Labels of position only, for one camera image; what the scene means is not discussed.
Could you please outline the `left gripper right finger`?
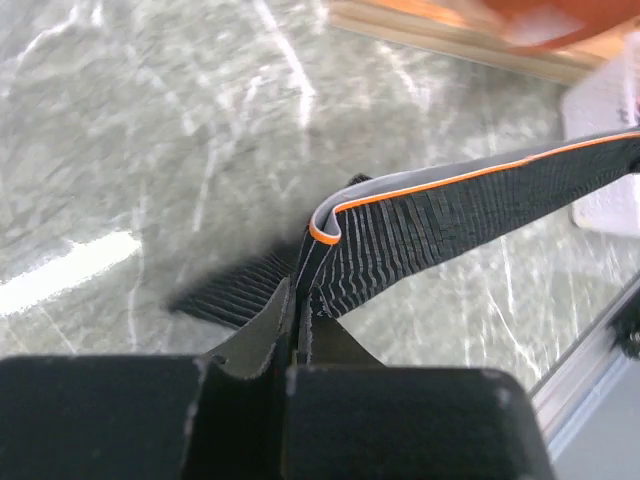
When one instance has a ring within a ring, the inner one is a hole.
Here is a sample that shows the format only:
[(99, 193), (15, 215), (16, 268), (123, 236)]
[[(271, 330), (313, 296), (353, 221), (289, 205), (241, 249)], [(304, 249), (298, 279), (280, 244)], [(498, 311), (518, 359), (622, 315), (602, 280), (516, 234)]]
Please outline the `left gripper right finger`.
[(384, 364), (369, 353), (338, 320), (321, 316), (314, 310), (310, 298), (296, 310), (294, 365), (384, 368)]

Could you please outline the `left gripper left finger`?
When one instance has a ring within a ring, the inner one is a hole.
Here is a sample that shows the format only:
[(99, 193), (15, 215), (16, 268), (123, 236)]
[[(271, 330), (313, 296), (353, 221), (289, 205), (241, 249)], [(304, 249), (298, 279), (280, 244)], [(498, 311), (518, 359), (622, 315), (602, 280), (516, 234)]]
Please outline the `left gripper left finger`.
[(232, 378), (256, 378), (269, 366), (282, 325), (291, 316), (292, 287), (285, 277), (265, 307), (228, 340), (197, 358), (201, 373), (218, 367)]

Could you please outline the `black striped underwear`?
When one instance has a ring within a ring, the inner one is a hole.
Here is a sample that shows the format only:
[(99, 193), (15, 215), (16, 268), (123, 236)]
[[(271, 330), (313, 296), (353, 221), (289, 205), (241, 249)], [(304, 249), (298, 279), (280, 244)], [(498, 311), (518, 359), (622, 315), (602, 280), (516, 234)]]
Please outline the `black striped underwear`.
[(589, 146), (639, 133), (560, 142), (492, 157), (354, 177), (312, 213), (303, 238), (277, 245), (188, 287), (168, 308), (241, 327), (290, 278), (297, 306), (310, 298), (339, 318), (398, 281), (454, 259), (615, 181), (594, 173)]

